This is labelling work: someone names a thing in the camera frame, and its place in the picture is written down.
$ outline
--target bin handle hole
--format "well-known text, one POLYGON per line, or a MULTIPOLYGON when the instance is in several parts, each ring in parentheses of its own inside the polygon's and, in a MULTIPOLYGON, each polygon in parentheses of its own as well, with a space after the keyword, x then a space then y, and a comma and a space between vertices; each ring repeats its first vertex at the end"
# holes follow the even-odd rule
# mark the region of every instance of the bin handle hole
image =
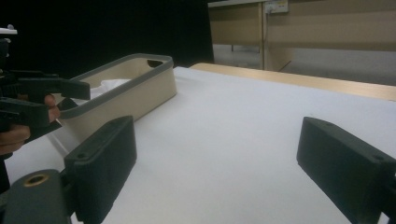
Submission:
POLYGON ((148 66, 155 68, 163 64, 161 61, 148 60, 148 66))

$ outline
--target beige storage bin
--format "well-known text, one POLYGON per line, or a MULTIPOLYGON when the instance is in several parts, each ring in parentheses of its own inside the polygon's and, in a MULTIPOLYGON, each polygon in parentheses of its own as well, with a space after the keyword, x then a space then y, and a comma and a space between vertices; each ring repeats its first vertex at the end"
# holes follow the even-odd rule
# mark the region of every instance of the beige storage bin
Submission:
POLYGON ((62 110, 63 127, 54 133, 61 145, 81 143, 109 120, 127 115, 139 119, 177 93, 173 61, 167 56, 133 54, 73 79, 88 82, 91 88, 99 87, 102 80, 131 80, 83 105, 62 110))

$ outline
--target human hand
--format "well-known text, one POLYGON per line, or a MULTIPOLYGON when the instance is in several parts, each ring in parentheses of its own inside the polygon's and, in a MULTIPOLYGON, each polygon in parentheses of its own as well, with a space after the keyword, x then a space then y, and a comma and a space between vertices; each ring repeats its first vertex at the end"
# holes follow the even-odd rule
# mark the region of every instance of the human hand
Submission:
MULTIPOLYGON (((61 115, 61 111, 56 106, 55 97, 47 95, 44 102, 49 107, 49 122, 55 121, 61 115)), ((12 124, 8 132, 0 133, 0 155, 20 149, 29 137, 30 129, 28 126, 12 124)))

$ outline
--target black backdrop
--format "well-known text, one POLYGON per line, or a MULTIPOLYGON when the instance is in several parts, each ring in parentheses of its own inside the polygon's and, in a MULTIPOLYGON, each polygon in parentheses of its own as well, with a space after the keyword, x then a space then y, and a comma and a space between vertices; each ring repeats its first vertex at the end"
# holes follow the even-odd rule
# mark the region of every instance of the black backdrop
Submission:
POLYGON ((70 78, 132 53, 172 56, 177 66, 213 63, 206 1, 6 0, 0 27, 8 24, 19 33, 11 69, 70 78))

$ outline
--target wooden edge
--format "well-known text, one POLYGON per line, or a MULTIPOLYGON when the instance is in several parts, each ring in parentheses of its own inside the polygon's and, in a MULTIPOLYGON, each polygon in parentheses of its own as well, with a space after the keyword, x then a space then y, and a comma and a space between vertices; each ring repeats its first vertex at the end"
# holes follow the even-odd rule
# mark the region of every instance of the wooden edge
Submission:
POLYGON ((286 73, 262 71, 211 63, 198 63, 190 68, 206 72, 220 73, 223 75, 257 78, 266 81, 311 87, 327 91, 338 91, 348 94, 396 102, 396 87, 393 86, 346 81, 324 77, 292 75, 286 73))

